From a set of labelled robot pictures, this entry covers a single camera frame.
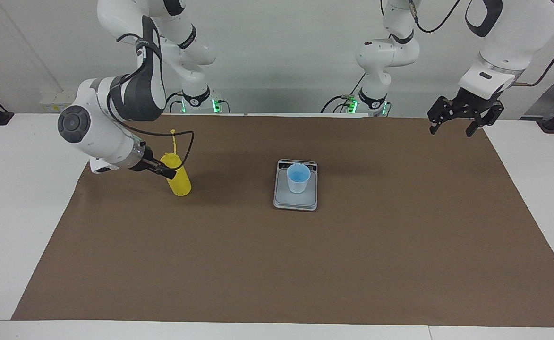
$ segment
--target brown tabletop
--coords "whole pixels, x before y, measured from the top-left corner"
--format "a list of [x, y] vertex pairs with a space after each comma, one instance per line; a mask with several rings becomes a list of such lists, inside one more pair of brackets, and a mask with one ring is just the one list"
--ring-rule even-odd
[[[193, 192], [86, 169], [13, 319], [554, 327], [554, 254], [467, 124], [436, 136], [422, 119], [137, 125], [195, 130]], [[317, 211], [273, 207], [283, 158], [318, 163]]]

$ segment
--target translucent cup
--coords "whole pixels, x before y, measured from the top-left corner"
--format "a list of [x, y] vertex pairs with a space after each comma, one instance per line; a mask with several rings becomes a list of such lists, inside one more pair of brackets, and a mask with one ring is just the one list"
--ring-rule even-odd
[[287, 168], [287, 185], [294, 194], [304, 192], [310, 179], [311, 170], [304, 164], [295, 163]]

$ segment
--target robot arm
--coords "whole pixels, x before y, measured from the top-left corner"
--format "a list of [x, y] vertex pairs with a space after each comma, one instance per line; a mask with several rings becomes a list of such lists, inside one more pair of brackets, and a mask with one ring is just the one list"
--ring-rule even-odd
[[493, 125], [504, 110], [498, 100], [531, 64], [533, 56], [554, 36], [554, 0], [482, 0], [486, 16], [480, 23], [469, 19], [480, 2], [469, 4], [466, 21], [485, 44], [469, 71], [460, 80], [458, 95], [439, 97], [428, 112], [435, 134], [440, 125], [455, 118], [474, 119], [466, 134]]
[[419, 57], [409, 0], [388, 0], [384, 13], [384, 28], [391, 35], [367, 41], [357, 49], [357, 63], [366, 74], [358, 93], [363, 103], [360, 111], [381, 112], [391, 86], [391, 76], [385, 69], [413, 64]]
[[[98, 18], [118, 41], [132, 43], [138, 56], [138, 69], [129, 76], [89, 79], [78, 88], [73, 105], [59, 116], [61, 136], [91, 157], [95, 173], [127, 168], [151, 170], [172, 179], [176, 172], [154, 159], [143, 140], [120, 122], [150, 122], [165, 108], [162, 62], [190, 68], [211, 64], [215, 50], [196, 33], [184, 15], [184, 0], [99, 0]], [[179, 41], [173, 43], [162, 33]], [[202, 98], [210, 92], [201, 69], [196, 77], [182, 78], [185, 98]], [[199, 106], [205, 100], [199, 100]]]

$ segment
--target yellow wash bottle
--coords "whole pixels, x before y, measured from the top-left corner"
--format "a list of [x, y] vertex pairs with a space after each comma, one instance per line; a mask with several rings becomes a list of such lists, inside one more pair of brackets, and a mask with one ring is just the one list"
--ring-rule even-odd
[[[180, 160], [180, 157], [178, 157], [177, 153], [177, 147], [176, 147], [176, 137], [171, 137], [174, 142], [174, 153], [165, 153], [164, 157], [160, 159], [162, 163], [165, 164], [165, 166], [168, 166], [169, 168], [177, 168], [182, 164], [182, 161]], [[184, 169], [184, 167], [180, 168], [176, 172], [176, 177], [174, 177], [173, 180], [167, 180], [167, 183], [171, 187], [171, 191], [176, 196], [186, 196], [191, 192], [191, 181], [188, 180], [187, 171]]]

